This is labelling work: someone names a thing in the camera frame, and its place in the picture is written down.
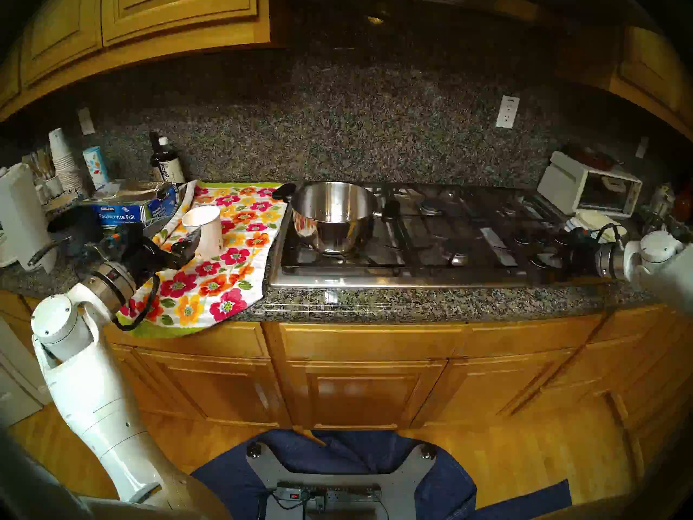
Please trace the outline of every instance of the dish towel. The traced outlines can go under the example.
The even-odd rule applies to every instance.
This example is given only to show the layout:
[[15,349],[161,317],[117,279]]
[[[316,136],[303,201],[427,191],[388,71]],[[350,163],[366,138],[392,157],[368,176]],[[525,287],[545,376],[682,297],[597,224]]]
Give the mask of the dish towel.
[[[180,223],[190,208],[215,204],[221,209],[224,249],[210,261],[194,258],[181,270],[162,270],[159,294],[135,337],[172,338],[199,332],[243,311],[260,300],[270,246],[286,211],[272,199],[277,182],[198,182],[187,184],[183,202],[152,241],[164,251],[186,237]],[[147,281],[117,313],[132,324],[144,309],[152,281]]]

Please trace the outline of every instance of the electrical outlet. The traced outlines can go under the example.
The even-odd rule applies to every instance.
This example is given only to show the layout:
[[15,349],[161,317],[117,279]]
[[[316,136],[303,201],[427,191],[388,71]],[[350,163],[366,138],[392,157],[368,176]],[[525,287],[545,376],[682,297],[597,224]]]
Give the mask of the electrical outlet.
[[515,116],[518,112],[518,104],[520,99],[517,96],[505,96],[500,101],[500,111],[495,125],[501,128],[512,128],[515,122]]

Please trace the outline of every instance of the stainless steel bowl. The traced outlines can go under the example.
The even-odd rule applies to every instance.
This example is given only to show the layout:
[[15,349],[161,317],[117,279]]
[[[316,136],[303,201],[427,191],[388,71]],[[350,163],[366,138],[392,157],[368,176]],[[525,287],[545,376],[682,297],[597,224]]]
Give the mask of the stainless steel bowl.
[[371,216],[379,216],[376,197],[348,182],[314,182],[294,192],[285,184],[272,197],[290,203],[301,242],[327,255],[345,255],[367,237]]

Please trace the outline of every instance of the dark bottle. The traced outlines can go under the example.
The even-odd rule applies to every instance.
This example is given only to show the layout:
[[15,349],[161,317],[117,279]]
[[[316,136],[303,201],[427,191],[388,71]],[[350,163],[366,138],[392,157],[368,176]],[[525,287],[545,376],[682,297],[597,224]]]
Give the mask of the dark bottle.
[[159,160],[157,159],[157,153],[161,151],[161,146],[159,145],[159,134],[153,130],[149,131],[149,141],[152,144],[152,157],[149,159],[149,165],[151,166],[152,179],[155,182],[164,182],[164,176],[161,174],[161,168],[159,167]]
[[183,170],[180,167],[178,153],[175,152],[175,149],[169,143],[168,137],[162,136],[159,138],[159,150],[154,152],[152,160],[156,160],[159,163],[161,177],[165,182],[174,182],[176,184],[186,182]]

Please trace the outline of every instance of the stovetop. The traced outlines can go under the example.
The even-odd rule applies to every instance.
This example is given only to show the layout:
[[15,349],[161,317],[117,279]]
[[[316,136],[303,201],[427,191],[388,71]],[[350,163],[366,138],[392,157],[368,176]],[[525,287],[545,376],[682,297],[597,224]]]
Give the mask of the stovetop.
[[562,281],[567,217],[528,190],[424,184],[364,184],[399,216],[374,219],[348,256],[299,242],[287,209],[270,285],[308,288],[522,286]]

